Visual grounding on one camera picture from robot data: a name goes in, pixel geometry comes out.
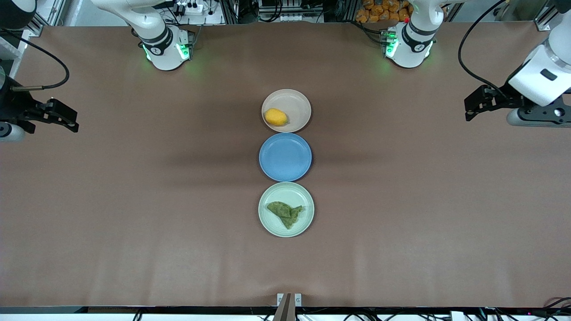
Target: blue plate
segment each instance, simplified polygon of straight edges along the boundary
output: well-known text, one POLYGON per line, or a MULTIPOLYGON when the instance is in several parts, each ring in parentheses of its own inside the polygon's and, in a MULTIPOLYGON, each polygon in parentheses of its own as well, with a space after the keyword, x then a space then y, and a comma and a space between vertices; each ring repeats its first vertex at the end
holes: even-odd
POLYGON ((300 179, 311 166, 311 148, 296 134, 275 134, 260 149, 260 166, 278 182, 300 179))

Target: green led light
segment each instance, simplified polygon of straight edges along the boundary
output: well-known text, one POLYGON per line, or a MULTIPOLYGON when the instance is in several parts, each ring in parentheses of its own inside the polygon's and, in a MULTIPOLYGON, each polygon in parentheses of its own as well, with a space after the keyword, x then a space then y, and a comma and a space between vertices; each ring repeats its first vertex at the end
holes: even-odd
POLYGON ((395 41, 393 41, 393 43, 391 43, 388 47, 387 47, 387 56, 388 57, 393 57, 395 55, 395 51, 396 48, 399 46, 399 40, 395 39, 395 41))
POLYGON ((148 54, 148 50, 147 50, 147 48, 146 48, 144 45, 143 45, 143 50, 144 50, 144 53, 147 54, 147 59, 148 59, 149 61, 151 61, 151 56, 148 54))
POLYGON ((185 45, 176 44, 176 48, 178 49, 180 57, 183 60, 189 59, 190 55, 188 54, 188 50, 186 49, 185 45))

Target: green cloth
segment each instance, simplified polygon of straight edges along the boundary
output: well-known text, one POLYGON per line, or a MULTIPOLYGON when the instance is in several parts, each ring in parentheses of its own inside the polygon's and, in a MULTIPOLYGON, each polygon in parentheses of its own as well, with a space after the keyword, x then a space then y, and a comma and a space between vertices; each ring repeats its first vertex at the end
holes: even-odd
POLYGON ((266 208, 279 217, 288 230, 297 222, 299 213, 303 211, 303 206, 291 208, 291 206, 283 202, 271 202, 266 208))

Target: light green plate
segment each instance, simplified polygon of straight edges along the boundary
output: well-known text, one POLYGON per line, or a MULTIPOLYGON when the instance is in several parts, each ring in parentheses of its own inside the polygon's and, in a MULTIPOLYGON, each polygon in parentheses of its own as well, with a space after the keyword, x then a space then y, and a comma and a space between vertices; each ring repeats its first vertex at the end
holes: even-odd
POLYGON ((314 212, 315 206, 309 192, 303 186, 291 182, 270 186, 262 195, 258 205, 258 215, 262 225, 268 232, 282 238, 297 236, 305 231, 313 221, 314 212), (303 211, 299 213, 297 222, 290 230, 284 226, 279 217, 266 208, 269 203, 276 201, 284 202, 291 207, 303 206, 303 211))

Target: black cable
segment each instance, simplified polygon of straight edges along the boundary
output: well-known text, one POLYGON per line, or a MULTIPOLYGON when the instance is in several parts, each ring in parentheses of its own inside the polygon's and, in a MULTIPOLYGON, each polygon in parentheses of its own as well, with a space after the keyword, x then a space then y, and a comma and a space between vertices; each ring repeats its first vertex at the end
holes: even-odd
POLYGON ((273 22, 276 21, 280 15, 282 14, 282 9, 283 9, 283 3, 282 0, 274 0, 276 2, 276 9, 274 11, 274 14, 272 14, 272 17, 268 20, 262 19, 259 17, 258 15, 258 20, 259 21, 263 21, 263 22, 273 22))
POLYGON ((347 316, 345 317, 345 319, 343 319, 343 321, 347 321, 347 319, 349 319, 351 316, 356 316, 357 318, 359 318, 359 320, 365 321, 365 319, 361 318, 360 315, 354 314, 354 313, 351 313, 351 314, 347 315, 347 316))
POLYGON ((511 314, 505 313, 503 311, 501 311, 500 309, 497 309, 501 314, 505 314, 508 318, 510 318, 512 321, 519 321, 518 319, 514 318, 511 314))
POLYGON ((180 22, 178 21, 178 19, 176 18, 176 15, 174 14, 174 12, 172 12, 171 8, 170 8, 168 5, 167 5, 167 9, 171 12, 172 17, 174 18, 174 20, 175 20, 175 22, 176 22, 176 23, 175 23, 175 26, 177 26, 177 27, 182 26, 182 25, 180 24, 180 22))
POLYGON ((317 16, 317 20, 315 22, 319 22, 319 18, 321 18, 321 15, 323 14, 323 10, 321 11, 321 13, 317 16))
POLYGON ((135 316, 133 317, 133 321, 141 321, 143 319, 143 311, 146 310, 145 308, 138 308, 135 316))
POLYGON ((466 31, 466 34, 464 34, 464 37, 462 38, 462 41, 460 41, 460 46, 458 47, 458 62, 460 63, 460 66, 462 67, 462 69, 464 69, 464 71, 466 71, 470 76, 478 79, 479 81, 483 82, 484 84, 490 86, 491 88, 494 88, 498 93, 500 93, 502 96, 504 96, 505 99, 508 99, 508 97, 500 90, 500 88, 496 85, 494 85, 492 82, 476 75, 475 73, 473 73, 472 71, 470 71, 470 69, 468 69, 466 67, 466 65, 464 65, 464 62, 462 61, 462 47, 464 46, 464 42, 466 41, 466 38, 468 37, 468 35, 470 34, 470 32, 472 32, 472 30, 474 29, 474 27, 476 27, 476 25, 482 20, 484 19, 484 17, 489 14, 492 10, 494 10, 497 6, 499 6, 500 4, 504 3, 505 0, 500 0, 498 2, 496 2, 496 4, 494 4, 493 6, 491 6, 488 10, 486 10, 478 19, 476 19, 476 21, 474 21, 474 23, 470 26, 470 28, 468 28, 468 31, 466 31))
POLYGON ((18 40, 20 40, 20 41, 22 41, 22 42, 24 42, 24 43, 26 43, 26 44, 32 46, 32 47, 38 49, 39 51, 41 51, 41 52, 45 53, 46 55, 52 57, 53 60, 57 61, 60 65, 62 65, 63 69, 64 69, 65 72, 66 72, 66 76, 63 78, 63 80, 60 81, 60 82, 58 82, 58 83, 55 83, 55 84, 53 84, 53 85, 40 86, 42 89, 52 89, 52 88, 59 87, 59 86, 63 85, 64 83, 66 83, 66 82, 70 79, 70 70, 67 68, 66 64, 63 63, 63 61, 61 61, 58 57, 52 55, 51 53, 49 53, 49 52, 48 52, 47 50, 45 50, 44 48, 42 48, 42 47, 40 47, 40 46, 37 46, 37 45, 35 45, 35 44, 33 44, 33 43, 29 42, 28 40, 25 40, 25 39, 23 39, 23 38, 21 38, 21 37, 18 37, 18 36, 15 35, 14 33, 10 32, 10 31, 8 31, 8 30, 6 30, 6 29, 4 29, 4 28, 2 28, 2 31, 4 31, 5 33, 11 35, 12 37, 14 37, 14 38, 16 38, 16 39, 18 39, 18 40))
POLYGON ((544 308, 544 309, 551 308, 551 307, 554 307, 554 306, 558 305, 559 303, 563 303, 563 302, 569 301, 569 300, 571 300, 571 297, 567 296, 566 298, 561 298, 561 299, 559 299, 559 300, 553 302, 552 304, 550 304, 550 305, 548 305, 548 306, 545 306, 545 307, 543 307, 543 308, 544 308))
POLYGON ((361 29, 362 31, 365 31, 365 32, 368 32, 368 33, 381 34, 381 31, 366 28, 366 27, 363 26, 361 23, 356 22, 356 21, 353 21, 353 20, 343 20, 342 22, 349 22, 350 24, 356 26, 357 28, 361 29))
POLYGON ((445 316, 445 317, 440 317, 440 316, 436 316, 434 314, 430 314, 431 317, 438 319, 438 320, 444 320, 444 321, 450 321, 451 318, 449 316, 445 316))

